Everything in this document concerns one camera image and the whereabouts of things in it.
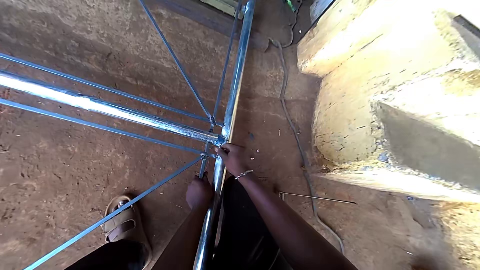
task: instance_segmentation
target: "person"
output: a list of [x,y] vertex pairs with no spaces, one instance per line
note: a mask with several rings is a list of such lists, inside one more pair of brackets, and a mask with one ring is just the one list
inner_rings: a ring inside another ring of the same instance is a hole
[[[207,269],[356,270],[279,196],[267,190],[242,159],[242,148],[224,144],[215,148],[227,170],[237,176],[224,183],[220,239]],[[186,200],[191,211],[173,235],[152,269],[191,270],[202,224],[213,191],[207,176],[194,176]],[[107,206],[113,212],[128,196],[118,196]],[[144,269],[152,250],[133,204],[102,225],[107,244],[67,268]]]

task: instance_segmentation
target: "metal pipe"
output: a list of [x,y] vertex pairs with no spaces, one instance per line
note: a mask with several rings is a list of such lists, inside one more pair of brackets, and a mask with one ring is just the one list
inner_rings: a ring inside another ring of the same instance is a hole
[[166,182],[168,182],[170,179],[172,179],[173,177],[179,175],[181,172],[183,172],[184,170],[188,169],[189,167],[191,167],[193,164],[197,163],[201,158],[198,157],[196,158],[194,161],[191,161],[187,164],[185,164],[185,166],[179,168],[178,170],[174,171],[171,175],[169,175],[167,178],[163,179],[162,181],[156,183],[155,185],[151,186],[149,189],[143,191],[140,195],[138,195],[137,197],[133,198],[131,201],[129,201],[128,203],[124,204],[122,207],[118,208],[117,210],[113,211],[111,214],[107,215],[106,217],[100,219],[99,221],[97,221],[95,224],[93,224],[92,226],[86,228],[85,230],[83,230],[81,233],[77,234],[76,236],[74,236],[72,239],[68,240],[67,242],[63,243],[62,245],[60,245],[59,247],[55,248],[54,250],[50,251],[48,254],[46,254],[45,256],[43,256],[42,258],[38,259],[36,262],[32,263],[30,266],[28,266],[27,268],[25,268],[24,270],[32,270],[32,269],[35,269],[36,267],[38,267],[39,265],[41,265],[42,263],[44,263],[45,261],[47,261],[48,259],[50,259],[51,257],[55,256],[56,254],[58,254],[60,251],[66,249],[68,246],[70,246],[71,244],[77,242],[80,238],[84,237],[85,235],[87,235],[89,232],[93,231],[94,229],[96,229],[97,227],[99,227],[100,225],[102,225],[103,223],[107,222],[108,220],[110,220],[111,218],[113,218],[115,215],[119,214],[120,212],[122,212],[123,210],[127,209],[128,207],[130,207],[132,204],[136,203],[138,200],[140,200],[141,198],[147,196],[148,194],[150,194],[152,191],[156,190],[157,188],[159,188],[161,185],[165,184]]
[[135,133],[130,133],[130,132],[123,131],[123,130],[120,130],[120,129],[116,129],[116,128],[113,128],[113,127],[104,126],[104,125],[100,125],[100,124],[97,124],[97,123],[84,121],[84,120],[81,120],[81,119],[78,119],[78,118],[66,116],[66,115],[63,115],[63,114],[55,113],[55,112],[50,112],[50,111],[47,111],[47,110],[42,110],[42,109],[35,108],[35,107],[30,107],[30,106],[27,106],[27,105],[24,105],[24,104],[16,103],[16,102],[9,101],[9,100],[2,99],[2,98],[0,98],[0,104],[8,105],[8,106],[11,106],[11,107],[14,107],[14,108],[23,109],[23,110],[27,110],[27,111],[31,111],[31,112],[36,112],[36,113],[39,113],[39,114],[51,116],[51,117],[54,117],[54,118],[57,118],[57,119],[70,121],[70,122],[73,122],[73,123],[83,124],[83,125],[86,125],[86,126],[98,128],[98,129],[101,129],[101,130],[110,131],[110,132],[121,134],[121,135],[126,135],[126,136],[137,138],[137,139],[142,139],[142,140],[145,140],[145,141],[148,141],[148,142],[152,142],[152,143],[156,143],[156,144],[160,144],[160,145],[165,145],[165,146],[173,147],[173,148],[180,149],[180,150],[185,150],[185,151],[188,151],[188,152],[193,152],[195,154],[204,155],[204,156],[211,157],[211,158],[216,157],[216,155],[207,153],[206,151],[202,152],[200,150],[196,150],[196,149],[193,149],[193,148],[190,148],[190,147],[180,146],[180,145],[176,145],[176,144],[173,144],[173,143],[169,143],[169,142],[149,138],[149,137],[146,137],[146,136],[138,135],[138,134],[135,134]]
[[216,122],[216,112],[218,111],[218,106],[222,99],[223,82],[225,81],[225,75],[227,74],[228,61],[230,60],[230,52],[232,50],[232,44],[233,44],[233,36],[235,35],[235,30],[237,30],[237,21],[240,13],[241,2],[242,1],[239,0],[239,3],[237,4],[237,8],[233,13],[233,16],[235,17],[235,19],[233,19],[232,32],[230,33],[230,41],[228,42],[227,56],[225,58],[225,64],[223,65],[222,78],[220,79],[220,84],[218,85],[218,92],[216,95],[215,107],[213,109],[213,114],[212,114],[215,122]]
[[71,79],[73,81],[76,81],[76,82],[79,82],[79,83],[82,83],[82,84],[86,84],[88,86],[93,86],[93,87],[96,87],[98,89],[102,89],[102,90],[105,90],[105,91],[108,91],[108,92],[111,92],[111,93],[115,93],[115,94],[118,94],[118,95],[121,95],[121,96],[124,96],[124,97],[127,97],[127,98],[132,98],[134,100],[138,100],[138,101],[141,101],[141,102],[144,102],[144,103],[147,103],[147,104],[150,104],[150,105],[154,105],[154,106],[166,109],[166,110],[181,113],[183,115],[190,116],[190,117],[198,119],[198,120],[202,120],[202,121],[209,122],[209,123],[211,122],[210,119],[208,119],[206,117],[196,115],[194,113],[187,112],[187,111],[184,111],[184,110],[180,110],[180,109],[177,109],[177,108],[174,108],[174,107],[170,107],[168,105],[158,103],[156,101],[152,101],[152,100],[149,100],[149,99],[146,99],[146,98],[138,97],[138,96],[120,91],[118,89],[114,89],[114,88],[111,88],[111,87],[103,86],[101,84],[90,82],[90,81],[84,80],[82,78],[79,78],[79,77],[76,77],[76,76],[73,76],[73,75],[70,75],[70,74],[66,74],[66,73],[63,73],[63,72],[60,72],[60,71],[56,71],[54,69],[44,67],[44,66],[41,66],[41,65],[29,62],[29,61],[25,61],[25,60],[22,60],[20,58],[14,57],[14,56],[10,56],[10,55],[4,54],[4,53],[0,53],[0,58],[5,59],[5,60],[9,60],[9,61],[12,61],[12,62],[15,62],[15,63],[19,63],[19,64],[22,64],[22,65],[26,65],[26,66],[29,66],[29,67],[33,67],[33,68],[36,68],[36,69],[39,69],[39,70],[42,70],[42,71],[45,71],[45,72],[48,72],[48,73],[51,73],[51,74],[55,74],[55,75],[58,75],[58,76],[61,76],[61,77],[67,78],[67,79]]
[[[245,15],[243,17],[243,25],[239,39],[239,46],[237,51],[237,58],[235,60],[233,70],[233,80],[230,88],[230,95],[228,97],[227,110],[225,112],[224,126],[222,128],[222,136],[230,141],[237,112],[238,97],[241,86],[241,79],[243,68],[245,66],[245,56],[247,54],[248,41],[250,38],[250,31],[252,29],[253,11],[255,8],[255,0],[249,0],[245,6]],[[214,200],[209,208],[204,225],[202,227],[202,234],[200,235],[200,242],[198,244],[197,256],[193,265],[194,270],[206,269],[206,263],[211,258],[210,249],[215,241],[216,224],[214,222],[218,205],[220,202],[220,194],[222,191],[223,181],[225,177],[225,165],[220,157],[215,160],[214,176],[212,186],[215,191]]]
[[151,14],[150,11],[148,10],[148,8],[147,8],[147,6],[145,5],[145,3],[143,2],[143,0],[139,0],[139,1],[140,1],[140,4],[143,6],[145,12],[147,13],[148,18],[150,19],[150,21],[152,21],[153,26],[155,27],[156,31],[158,32],[158,34],[159,34],[160,37],[162,38],[163,43],[164,43],[165,46],[167,47],[167,49],[168,49],[168,51],[170,52],[171,56],[173,57],[173,60],[174,60],[175,63],[177,64],[178,68],[180,69],[180,72],[181,72],[181,74],[183,75],[183,78],[185,79],[185,81],[187,81],[187,84],[188,84],[188,86],[190,87],[190,89],[192,90],[193,94],[195,95],[195,98],[197,99],[198,103],[200,104],[200,107],[202,107],[202,110],[204,110],[205,114],[206,114],[207,117],[210,119],[210,121],[213,122],[212,115],[211,115],[211,114],[208,112],[208,110],[205,108],[205,105],[203,104],[202,99],[201,99],[200,96],[198,95],[197,90],[195,89],[195,87],[193,86],[192,82],[191,82],[190,79],[188,78],[187,74],[186,74],[185,71],[183,70],[183,67],[182,67],[182,65],[180,64],[179,59],[177,58],[177,56],[176,56],[175,53],[173,52],[172,47],[170,47],[170,44],[168,43],[167,39],[166,39],[165,36],[163,35],[162,30],[160,30],[160,27],[159,27],[158,24],[156,23],[155,19],[153,18],[152,14]]
[[301,194],[295,194],[295,193],[288,193],[288,192],[283,192],[280,191],[280,194],[288,194],[288,195],[294,195],[294,196],[300,196],[300,197],[307,197],[307,198],[313,198],[313,199],[319,199],[319,200],[326,200],[326,201],[333,201],[333,202],[343,202],[343,203],[351,203],[351,204],[357,204],[356,202],[350,202],[350,201],[344,201],[344,200],[336,200],[336,199],[329,199],[329,198],[323,198],[323,197],[315,197],[315,196],[307,196],[307,195],[301,195]]
[[48,85],[44,82],[20,77],[6,71],[0,71],[0,86],[16,89],[34,96],[58,101],[89,111],[100,112],[130,122],[144,124],[159,130],[186,136],[215,145],[221,145],[224,139],[218,134],[202,131],[187,125],[171,122],[157,116],[133,110],[98,98],[89,97],[67,89]]

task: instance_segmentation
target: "dark skin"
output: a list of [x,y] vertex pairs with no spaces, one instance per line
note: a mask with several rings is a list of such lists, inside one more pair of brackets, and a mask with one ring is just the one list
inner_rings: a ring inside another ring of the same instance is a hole
[[[249,169],[243,162],[245,159],[241,147],[225,144],[221,148],[216,147],[215,151],[231,174],[240,175]],[[247,191],[280,251],[293,269],[357,269],[283,200],[267,190],[254,173],[241,177],[239,182]],[[192,211],[153,269],[192,269],[202,224],[212,195],[206,177],[201,180],[196,176],[187,191],[187,202]]]

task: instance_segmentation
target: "finger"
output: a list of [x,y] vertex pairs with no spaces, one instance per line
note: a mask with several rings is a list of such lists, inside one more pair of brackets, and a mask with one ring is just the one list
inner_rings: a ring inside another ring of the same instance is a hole
[[233,151],[233,152],[238,152],[238,151],[242,150],[242,147],[240,147],[238,145],[231,144],[231,143],[226,143],[226,144],[222,145],[221,148],[222,149],[227,149],[228,151]]
[[208,182],[208,172],[204,172],[204,176],[202,178],[204,182]]
[[228,154],[221,148],[215,147],[215,152],[223,159],[226,160],[228,158]]

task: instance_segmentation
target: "concrete block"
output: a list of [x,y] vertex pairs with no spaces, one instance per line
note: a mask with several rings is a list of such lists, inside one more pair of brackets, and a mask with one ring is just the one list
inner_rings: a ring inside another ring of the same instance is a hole
[[312,136],[327,178],[480,201],[480,39],[458,16],[473,5],[339,0],[320,18],[298,65],[323,77]]

